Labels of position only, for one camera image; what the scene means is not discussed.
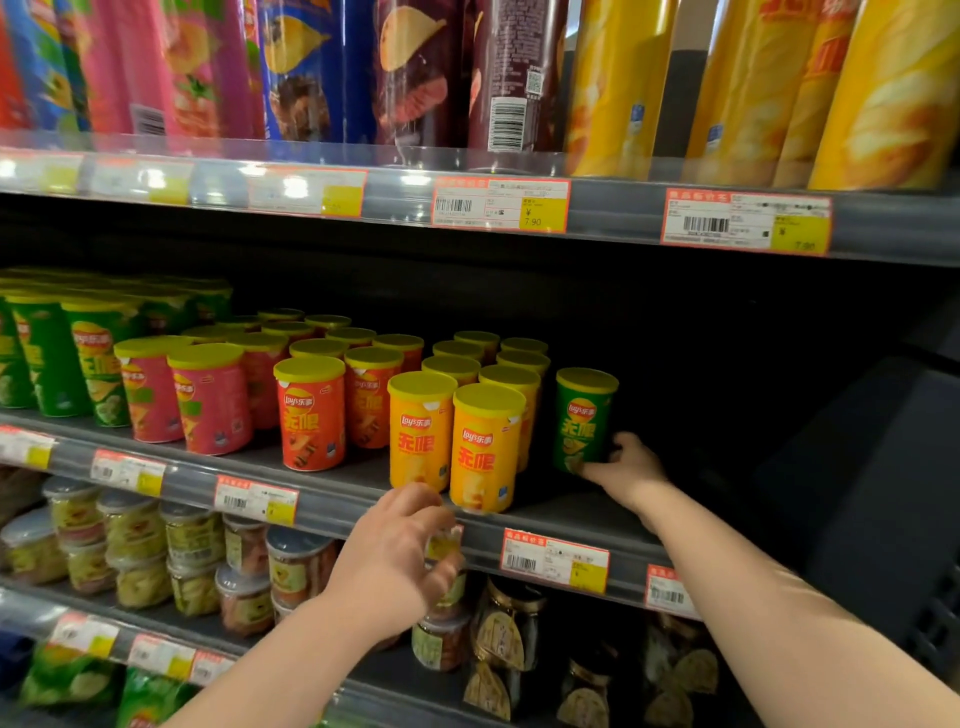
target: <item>person's right arm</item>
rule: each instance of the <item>person's right arm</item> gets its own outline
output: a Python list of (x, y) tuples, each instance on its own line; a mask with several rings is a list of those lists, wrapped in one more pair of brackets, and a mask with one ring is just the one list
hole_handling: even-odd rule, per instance
[(671, 484), (635, 435), (615, 441), (612, 461), (582, 475), (663, 541), (769, 728), (960, 726), (960, 696)]

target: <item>yellow price label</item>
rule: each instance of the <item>yellow price label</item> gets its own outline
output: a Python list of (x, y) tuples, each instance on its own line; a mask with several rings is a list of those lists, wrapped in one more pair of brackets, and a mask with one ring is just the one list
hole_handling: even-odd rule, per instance
[(160, 497), (160, 488), (163, 486), (163, 476), (155, 473), (140, 473), (136, 477), (136, 492), (144, 496)]
[(574, 561), (570, 566), (570, 586), (594, 594), (607, 591), (607, 569), (596, 564)]
[(184, 177), (172, 177), (165, 175), (166, 186), (147, 190), (147, 199), (157, 205), (179, 205), (187, 206), (190, 204), (190, 179)]
[(324, 187), (323, 214), (335, 217), (360, 217), (363, 187), (329, 184)]
[(34, 468), (39, 471), (45, 471), (50, 467), (50, 453), (53, 452), (52, 447), (42, 447), (37, 445), (31, 445), (27, 450), (27, 460), (24, 463), (28, 468)]
[(101, 660), (106, 660), (110, 656), (115, 641), (115, 635), (113, 637), (109, 635), (97, 635), (90, 641), (90, 648), (86, 653)]
[(170, 658), (170, 665), (167, 666), (167, 677), (185, 683), (190, 679), (190, 668), (192, 667), (193, 660), (184, 660), (182, 657), (175, 655)]
[(566, 232), (567, 200), (524, 197), (520, 203), (520, 229), (524, 231)]
[(809, 215), (778, 215), (770, 235), (770, 250), (794, 255), (826, 255), (830, 220)]
[(271, 500), (267, 503), (267, 522), (269, 523), (292, 526), (296, 515), (296, 504), (283, 503), (278, 500)]
[(40, 189), (50, 195), (75, 195), (77, 194), (77, 178), (79, 176), (79, 167), (66, 167), (61, 164), (50, 163), (43, 167)]

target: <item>hand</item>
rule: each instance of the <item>hand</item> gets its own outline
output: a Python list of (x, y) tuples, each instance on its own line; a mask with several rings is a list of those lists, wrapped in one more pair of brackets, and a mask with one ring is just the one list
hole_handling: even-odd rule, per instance
[(357, 521), (341, 549), (324, 595), (348, 606), (348, 627), (364, 630), (370, 646), (420, 621), (463, 567), (459, 552), (432, 570), (423, 564), (430, 537), (456, 523), (443, 502), (424, 483), (392, 489)]
[(636, 513), (647, 530), (655, 533), (652, 524), (644, 518), (643, 496), (651, 487), (674, 486), (663, 472), (660, 459), (633, 432), (618, 432), (613, 441), (620, 449), (611, 453), (610, 462), (584, 463), (580, 475)]

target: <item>green chip canister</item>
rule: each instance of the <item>green chip canister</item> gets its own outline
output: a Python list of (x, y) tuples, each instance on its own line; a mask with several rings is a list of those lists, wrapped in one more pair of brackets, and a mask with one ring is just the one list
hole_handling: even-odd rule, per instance
[(16, 322), (40, 413), (46, 417), (90, 414), (90, 395), (60, 296), (38, 287), (8, 291), (5, 298)]
[(7, 301), (0, 297), (0, 407), (36, 407), (30, 368), (16, 334), (16, 321)]
[(581, 463), (601, 458), (613, 393), (620, 382), (595, 369), (570, 367), (557, 372), (557, 441), (553, 464), (576, 473)]
[(144, 333), (141, 299), (131, 296), (66, 298), (60, 302), (80, 357), (93, 416), (104, 427), (130, 425), (120, 360), (113, 345)]

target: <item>price tag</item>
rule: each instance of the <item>price tag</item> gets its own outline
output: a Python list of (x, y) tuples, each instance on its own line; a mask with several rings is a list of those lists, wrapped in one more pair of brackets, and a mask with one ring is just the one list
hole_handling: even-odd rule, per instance
[(14, 192), (76, 195), (84, 155), (77, 152), (0, 150), (0, 188)]
[(233, 667), (234, 663), (229, 657), (198, 649), (196, 657), (193, 658), (193, 667), (190, 668), (189, 682), (205, 688)]
[(137, 635), (133, 639), (127, 664), (185, 683), (190, 679), (196, 653), (193, 647), (168, 642), (154, 635)]
[(185, 206), (193, 167), (192, 161), (97, 157), (90, 192), (111, 200)]
[(106, 660), (118, 634), (120, 627), (115, 624), (107, 624), (76, 612), (67, 612), (58, 620), (49, 642)]
[(457, 523), (453, 528), (438, 531), (426, 543), (423, 555), (431, 561), (442, 561), (447, 554), (460, 550), (460, 543), (464, 540), (464, 527)]
[(299, 497), (300, 494), (290, 488), (217, 475), (213, 507), (249, 519), (292, 526)]
[(441, 228), (566, 232), (570, 180), (440, 177), (431, 222)]
[(45, 471), (56, 444), (56, 438), (49, 435), (0, 425), (0, 460), (4, 462)]
[(247, 165), (250, 209), (294, 215), (360, 217), (367, 172), (297, 165)]
[(506, 528), (500, 568), (601, 595), (607, 592), (610, 552)]
[(136, 491), (144, 496), (159, 497), (166, 463), (98, 449), (90, 465), (90, 480), (114, 488)]
[(655, 612), (703, 621), (677, 573), (667, 567), (647, 566), (647, 588), (643, 605)]
[(832, 230), (829, 197), (668, 187), (660, 243), (822, 256)]

